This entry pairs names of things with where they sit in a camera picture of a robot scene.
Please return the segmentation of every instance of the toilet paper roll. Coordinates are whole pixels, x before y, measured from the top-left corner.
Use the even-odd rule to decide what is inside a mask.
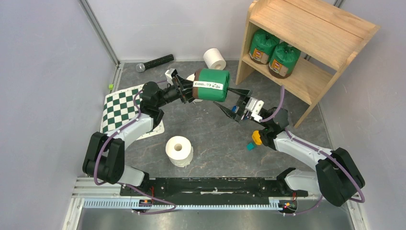
[[[189,75],[189,76],[186,78],[186,80],[194,81],[194,74]],[[203,100],[194,99],[193,101],[194,101],[194,102],[201,102],[201,101],[203,101]]]
[[[203,59],[209,69],[223,70],[226,67],[226,61],[216,48],[207,50],[203,55]]]
[[[193,159],[193,147],[185,137],[174,136],[169,139],[165,151],[169,160],[178,167],[189,165]]]

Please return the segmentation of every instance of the green container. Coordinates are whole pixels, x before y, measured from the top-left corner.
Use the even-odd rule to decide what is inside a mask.
[[[201,100],[224,102],[230,83],[230,72],[218,69],[200,69],[194,74],[193,97]]]
[[[299,60],[301,51],[297,48],[289,45],[286,42],[282,42],[276,46],[273,52],[268,70],[276,78],[287,78],[292,74],[294,66]]]
[[[273,50],[280,42],[281,40],[279,38],[263,29],[259,29],[252,38],[249,56],[258,63],[266,64]]]

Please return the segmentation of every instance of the gray floor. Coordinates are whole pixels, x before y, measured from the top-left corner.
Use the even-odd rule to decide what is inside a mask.
[[[300,200],[305,210],[315,201]],[[327,201],[303,215],[282,217],[268,210],[182,210],[159,215],[138,216],[126,209],[85,208],[78,230],[352,230],[346,205],[334,207]]]
[[[206,68],[202,61],[171,62],[138,73],[135,64],[124,65],[119,89],[126,89],[148,81],[165,79],[165,71],[176,68],[181,77],[188,77],[200,68]],[[265,102],[264,108],[279,103],[280,87],[258,72],[235,85],[238,61],[227,61],[230,71],[230,87],[251,89],[252,96]],[[231,108],[238,97],[230,93],[225,106]],[[285,93],[283,108],[289,111],[290,122],[294,124],[308,105],[291,93]],[[251,122],[235,122],[226,117],[212,102],[182,104],[172,102],[162,107],[165,115],[165,132],[134,142],[125,152],[125,163],[150,173],[152,177],[203,177],[203,176],[276,176],[288,167],[310,170],[295,158],[264,146],[248,151],[246,145],[252,141],[254,130],[261,126]],[[330,147],[326,129],[318,108],[295,129],[289,129],[297,136],[314,144]],[[165,154],[166,142],[173,136],[184,136],[192,143],[193,160],[186,168],[174,166]]]

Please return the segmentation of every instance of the green and white checkered board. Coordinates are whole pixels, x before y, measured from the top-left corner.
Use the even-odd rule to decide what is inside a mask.
[[[105,97],[100,132],[105,133],[115,130],[130,121],[130,119],[137,114],[133,98],[142,87],[143,84],[137,85],[125,90],[110,93]],[[142,93],[140,93],[135,100],[137,105],[141,102],[141,95]],[[138,140],[163,133],[164,131],[164,124],[161,121],[154,130],[142,135]]]

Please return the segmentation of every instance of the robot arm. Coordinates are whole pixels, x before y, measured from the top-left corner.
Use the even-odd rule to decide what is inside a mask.
[[[109,150],[108,155],[101,157],[97,170],[98,178],[111,184],[124,183],[139,187],[142,187],[142,184],[149,179],[148,173],[124,164],[125,149],[141,135],[151,131],[160,123],[164,115],[160,107],[177,99],[180,99],[183,103],[190,103],[194,100],[192,97],[192,81],[179,77],[175,69],[169,70],[166,75],[168,79],[171,76],[171,86],[165,89],[160,89],[155,82],[148,82],[143,86],[140,104],[142,114],[139,118],[135,117],[129,121],[129,123],[133,123],[127,125],[128,127],[124,124],[105,134],[96,132],[92,135],[83,163],[83,171],[86,174],[93,175],[96,158],[102,145],[107,138],[116,133],[105,149],[105,151]],[[365,185],[360,172],[347,151],[341,148],[332,151],[288,134],[285,131],[285,128],[289,125],[288,113],[284,109],[281,109],[273,119],[261,122],[263,117],[272,115],[276,108],[264,109],[263,101],[250,97],[251,90],[228,88],[228,91],[239,95],[235,111],[231,111],[215,102],[226,116],[237,122],[248,118],[262,125],[264,129],[255,131],[253,134],[253,139],[257,144],[263,144],[274,150],[289,154],[315,171],[301,172],[295,168],[290,168],[281,173],[277,179],[283,179],[288,186],[288,190],[305,190],[313,194],[321,193],[330,203],[336,206],[341,206],[356,193],[356,189],[348,182],[348,178],[343,172],[336,169],[329,159],[320,154],[320,151],[330,154],[339,161],[356,179],[359,187],[362,188]],[[298,140],[311,148],[300,144]]]

